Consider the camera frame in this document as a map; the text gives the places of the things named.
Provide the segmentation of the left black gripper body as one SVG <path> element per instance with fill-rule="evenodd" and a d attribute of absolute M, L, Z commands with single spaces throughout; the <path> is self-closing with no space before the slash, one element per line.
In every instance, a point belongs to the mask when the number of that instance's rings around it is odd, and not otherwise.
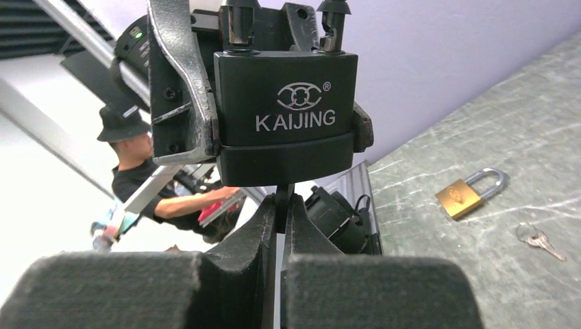
<path fill-rule="evenodd" d="M 252 5 L 249 45 L 229 40 L 231 5 Z M 319 34 L 314 8 L 286 2 L 280 9 L 258 1 L 191 1 L 190 29 L 208 51 L 302 51 L 319 50 Z"/>

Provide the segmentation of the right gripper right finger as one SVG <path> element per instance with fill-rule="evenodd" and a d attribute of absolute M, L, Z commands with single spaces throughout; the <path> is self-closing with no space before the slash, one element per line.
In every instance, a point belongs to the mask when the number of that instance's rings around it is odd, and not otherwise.
<path fill-rule="evenodd" d="M 342 254 L 289 201 L 283 328 L 482 328 L 471 285 L 450 260 Z"/>

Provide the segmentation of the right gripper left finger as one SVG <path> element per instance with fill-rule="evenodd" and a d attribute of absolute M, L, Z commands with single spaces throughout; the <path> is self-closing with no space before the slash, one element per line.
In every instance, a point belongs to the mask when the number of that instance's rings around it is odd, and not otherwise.
<path fill-rule="evenodd" d="M 274 197 L 207 252 L 41 258 L 1 308 L 2 328 L 272 328 Z"/>

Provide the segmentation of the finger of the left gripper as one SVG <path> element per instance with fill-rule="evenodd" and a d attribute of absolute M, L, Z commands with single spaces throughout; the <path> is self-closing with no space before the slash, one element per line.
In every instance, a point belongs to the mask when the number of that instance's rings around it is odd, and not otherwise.
<path fill-rule="evenodd" d="M 354 102 L 351 125 L 354 131 L 354 153 L 362 153 L 374 143 L 373 123 L 357 102 Z"/>
<path fill-rule="evenodd" d="M 154 160 L 206 162 L 219 154 L 219 118 L 187 1 L 148 1 Z"/>

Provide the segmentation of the black padlock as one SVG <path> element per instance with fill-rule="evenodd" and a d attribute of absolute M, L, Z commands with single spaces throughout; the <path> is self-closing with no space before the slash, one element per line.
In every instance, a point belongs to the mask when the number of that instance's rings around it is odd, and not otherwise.
<path fill-rule="evenodd" d="M 319 6 L 318 50 L 249 48 L 256 1 L 224 1 L 231 48 L 214 55 L 226 186 L 285 185 L 334 175 L 354 157 L 358 57 L 342 50 L 346 1 Z"/>

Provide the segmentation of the black-headed key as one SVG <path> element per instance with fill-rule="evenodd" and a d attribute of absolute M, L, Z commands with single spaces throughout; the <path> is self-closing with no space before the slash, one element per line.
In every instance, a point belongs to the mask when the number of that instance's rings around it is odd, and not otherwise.
<path fill-rule="evenodd" d="M 277 186 L 275 193 L 274 226 L 278 234 L 285 233 L 289 202 L 294 191 L 294 184 L 284 184 Z"/>

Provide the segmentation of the brass padlock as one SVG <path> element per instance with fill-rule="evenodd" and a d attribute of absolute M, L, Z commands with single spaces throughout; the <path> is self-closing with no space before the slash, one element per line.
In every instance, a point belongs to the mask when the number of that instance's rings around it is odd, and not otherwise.
<path fill-rule="evenodd" d="M 496 181 L 484 192 L 473 188 L 477 181 L 495 176 Z M 504 190 L 508 183 L 508 175 L 496 168 L 483 168 L 472 173 L 465 179 L 459 179 L 435 194 L 435 198 L 443 207 L 445 213 L 454 221 L 461 220 L 472 210 Z"/>

